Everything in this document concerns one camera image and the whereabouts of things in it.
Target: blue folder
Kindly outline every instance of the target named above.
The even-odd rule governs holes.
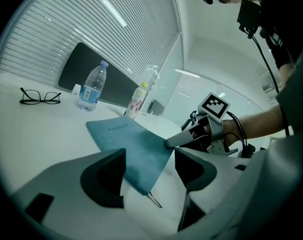
[[[126,149],[125,179],[142,195],[148,195],[173,153],[165,139],[128,116],[90,121],[86,126],[102,151]]]

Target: plastic bottle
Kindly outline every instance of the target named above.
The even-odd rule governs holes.
[[[81,110],[90,112],[96,108],[106,81],[106,68],[108,66],[109,64],[102,60],[100,65],[88,75],[79,94],[78,107]]]
[[[140,87],[138,87],[132,95],[131,101],[125,112],[125,116],[135,119],[140,107],[147,94],[147,83],[143,82]]]

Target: bottle cap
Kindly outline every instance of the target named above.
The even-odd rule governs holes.
[[[106,61],[104,61],[104,60],[102,60],[102,61],[100,62],[100,65],[103,65],[103,66],[105,66],[106,68],[109,66],[109,64],[108,64]]]

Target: black eyeglasses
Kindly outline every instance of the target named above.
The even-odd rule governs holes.
[[[47,92],[45,99],[41,99],[41,94],[36,90],[24,90],[20,88],[23,92],[22,100],[20,101],[21,104],[26,105],[35,105],[41,102],[45,102],[47,104],[58,104],[61,103],[60,95],[62,93],[57,92]]]

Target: ceiling light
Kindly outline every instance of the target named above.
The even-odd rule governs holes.
[[[187,98],[192,98],[192,97],[189,97],[189,96],[187,96],[187,95],[185,95],[185,94],[182,94],[182,93],[180,93],[180,92],[177,92],[178,94],[180,94],[180,95],[183,95],[183,96],[185,96],[185,97],[187,97]]]
[[[196,74],[193,74],[193,73],[189,73],[187,71],[183,71],[183,70],[179,70],[179,69],[175,69],[175,71],[179,72],[179,73],[182,73],[184,75],[188,75],[188,76],[194,77],[194,78],[200,78],[199,75],[196,75]]]
[[[116,8],[108,1],[108,0],[101,0],[102,3],[107,7],[107,9],[111,12],[112,15],[118,20],[120,25],[123,27],[127,26],[127,23],[123,19],[123,17],[119,14],[119,12],[116,10]]]

